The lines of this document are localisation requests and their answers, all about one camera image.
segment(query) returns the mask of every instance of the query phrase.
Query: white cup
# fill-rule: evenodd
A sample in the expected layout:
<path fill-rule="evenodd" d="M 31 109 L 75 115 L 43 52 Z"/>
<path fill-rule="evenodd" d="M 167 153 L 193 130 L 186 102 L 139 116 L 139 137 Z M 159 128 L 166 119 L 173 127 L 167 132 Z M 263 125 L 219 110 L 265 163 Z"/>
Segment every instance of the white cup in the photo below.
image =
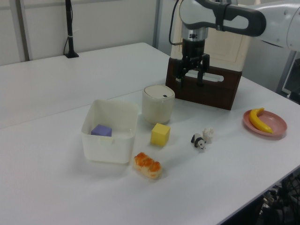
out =
<path fill-rule="evenodd" d="M 164 85 L 146 87 L 142 93 L 142 115 L 152 124 L 166 123 L 170 120 L 175 93 Z"/>

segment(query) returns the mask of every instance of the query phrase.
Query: white lidded container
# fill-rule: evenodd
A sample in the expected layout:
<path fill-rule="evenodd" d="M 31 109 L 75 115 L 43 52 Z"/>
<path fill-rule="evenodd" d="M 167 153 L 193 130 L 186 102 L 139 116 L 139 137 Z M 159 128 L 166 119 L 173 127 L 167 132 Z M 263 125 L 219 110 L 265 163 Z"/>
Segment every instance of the white lidded container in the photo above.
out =
<path fill-rule="evenodd" d="M 84 155 L 92 161 L 128 163 L 135 140 L 136 103 L 95 100 L 81 129 Z M 112 136 L 91 135 L 98 124 L 110 127 Z"/>
<path fill-rule="evenodd" d="M 142 115 L 152 124 L 166 123 L 170 120 L 175 93 L 165 85 L 146 87 L 142 93 Z"/>

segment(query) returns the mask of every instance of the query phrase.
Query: pink plate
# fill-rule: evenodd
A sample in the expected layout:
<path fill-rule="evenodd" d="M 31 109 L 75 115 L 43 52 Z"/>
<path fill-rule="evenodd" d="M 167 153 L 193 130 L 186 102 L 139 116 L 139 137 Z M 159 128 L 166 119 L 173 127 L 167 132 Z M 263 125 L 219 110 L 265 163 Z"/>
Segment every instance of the pink plate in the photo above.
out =
<path fill-rule="evenodd" d="M 270 126 L 270 128 L 272 128 L 273 134 L 263 132 L 263 131 L 256 129 L 249 120 L 250 111 L 251 110 L 248 110 L 247 112 L 244 113 L 243 120 L 244 120 L 245 125 L 249 129 L 253 130 L 254 132 L 261 134 L 261 135 L 265 135 L 265 136 L 279 136 L 279 135 L 284 134 L 284 132 L 286 131 L 286 129 L 287 129 L 286 122 L 281 117 L 277 116 L 276 114 L 265 111 L 265 110 L 263 110 L 262 112 L 260 112 L 258 114 L 258 118 L 262 122 L 264 122 L 265 124 Z"/>

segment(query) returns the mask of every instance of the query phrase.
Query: purple block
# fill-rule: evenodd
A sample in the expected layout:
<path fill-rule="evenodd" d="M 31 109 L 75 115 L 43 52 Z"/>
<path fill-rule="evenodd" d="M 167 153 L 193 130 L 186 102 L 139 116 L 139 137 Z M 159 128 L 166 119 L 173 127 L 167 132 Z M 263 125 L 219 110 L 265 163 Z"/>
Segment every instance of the purple block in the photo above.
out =
<path fill-rule="evenodd" d="M 98 136 L 107 136 L 111 137 L 112 136 L 112 129 L 110 127 L 106 127 L 103 125 L 97 125 L 92 132 L 90 133 L 91 135 L 98 135 Z"/>

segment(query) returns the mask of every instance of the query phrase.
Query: dark brown wooden box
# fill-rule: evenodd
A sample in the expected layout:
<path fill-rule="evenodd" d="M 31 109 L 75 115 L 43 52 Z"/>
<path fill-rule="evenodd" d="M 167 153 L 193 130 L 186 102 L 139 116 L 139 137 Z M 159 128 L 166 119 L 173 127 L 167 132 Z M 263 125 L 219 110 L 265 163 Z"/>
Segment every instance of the dark brown wooden box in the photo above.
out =
<path fill-rule="evenodd" d="M 242 72 L 210 67 L 208 73 L 221 75 L 224 80 L 203 80 L 203 86 L 199 87 L 196 78 L 186 76 L 183 87 L 180 87 L 173 76 L 173 60 L 170 58 L 165 84 L 175 92 L 178 99 L 231 110 Z"/>

